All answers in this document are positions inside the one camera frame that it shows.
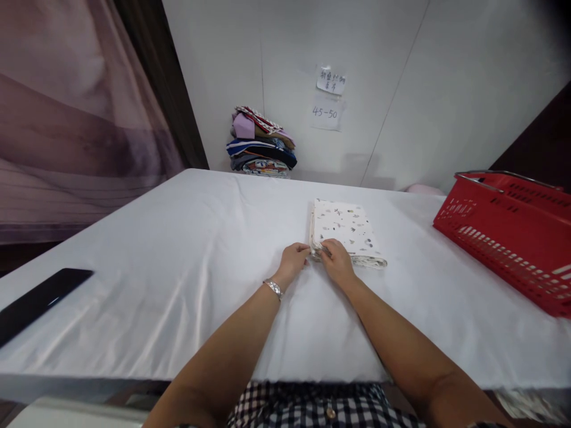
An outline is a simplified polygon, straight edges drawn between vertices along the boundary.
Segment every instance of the curtain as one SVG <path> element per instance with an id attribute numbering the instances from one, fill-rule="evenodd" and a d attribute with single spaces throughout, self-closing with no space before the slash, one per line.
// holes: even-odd
<path id="1" fill-rule="evenodd" d="M 162 0 L 114 0 L 188 166 L 208 169 Z"/>
<path id="2" fill-rule="evenodd" d="M 182 171 L 105 0 L 0 2 L 0 244 L 61 241 Z"/>

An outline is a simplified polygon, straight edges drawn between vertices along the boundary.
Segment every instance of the pink curtain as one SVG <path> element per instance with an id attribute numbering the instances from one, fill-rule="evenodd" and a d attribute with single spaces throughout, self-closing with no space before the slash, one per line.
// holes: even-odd
<path id="1" fill-rule="evenodd" d="M 183 169 L 111 0 L 4 0 L 0 40 L 0 244 L 64 240 Z"/>

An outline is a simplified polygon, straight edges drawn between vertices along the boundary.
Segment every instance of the basket handle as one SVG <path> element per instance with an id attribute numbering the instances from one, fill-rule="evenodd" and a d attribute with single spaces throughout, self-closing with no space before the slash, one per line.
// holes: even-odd
<path id="1" fill-rule="evenodd" d="M 522 180 L 531 181 L 531 182 L 534 182 L 535 184 L 539 184 L 539 185 L 542 185 L 544 187 L 552 188 L 552 189 L 555 189 L 558 191 L 563 190 L 563 187 L 552 186 L 550 184 L 546 184 L 544 182 L 534 180 L 533 178 L 524 177 L 523 175 L 515 174 L 514 172 L 509 172 L 509 171 L 492 171 L 490 169 L 476 169 L 474 171 L 457 172 L 454 174 L 455 177 L 460 177 L 460 178 L 463 178 L 464 180 L 470 180 L 473 182 L 477 182 L 478 184 L 483 185 L 484 187 L 489 188 L 490 190 L 494 190 L 494 191 L 499 192 L 499 193 L 504 193 L 504 191 L 501 189 L 498 189 L 497 187 L 490 186 L 489 184 L 484 184 L 475 178 L 467 177 L 464 174 L 506 174 L 506 175 L 511 175 L 513 177 L 516 177 L 516 178 L 521 178 Z"/>

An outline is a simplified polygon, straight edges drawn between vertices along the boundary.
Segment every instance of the white table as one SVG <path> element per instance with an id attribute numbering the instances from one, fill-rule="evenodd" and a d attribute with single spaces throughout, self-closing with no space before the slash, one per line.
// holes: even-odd
<path id="1" fill-rule="evenodd" d="M 197 169 L 0 279 L 5 307 L 61 268 L 95 271 L 0 350 L 0 375 L 172 379 L 281 250 L 307 242 L 317 197 L 366 209 L 388 267 L 357 274 L 481 387 L 571 386 L 571 321 L 434 229 L 443 197 Z M 386 378 L 320 263 L 288 291 L 254 378 Z"/>

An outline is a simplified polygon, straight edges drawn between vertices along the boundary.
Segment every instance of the paper note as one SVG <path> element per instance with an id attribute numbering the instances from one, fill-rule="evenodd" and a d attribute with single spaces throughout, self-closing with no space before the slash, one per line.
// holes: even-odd
<path id="1" fill-rule="evenodd" d="M 339 73 L 334 73 L 331 67 L 321 67 L 317 76 L 317 87 L 335 95 L 341 95 L 345 90 L 346 77 Z"/>
<path id="2" fill-rule="evenodd" d="M 315 94 L 310 106 L 310 124 L 313 128 L 341 131 L 341 117 L 346 102 L 323 93 Z"/>

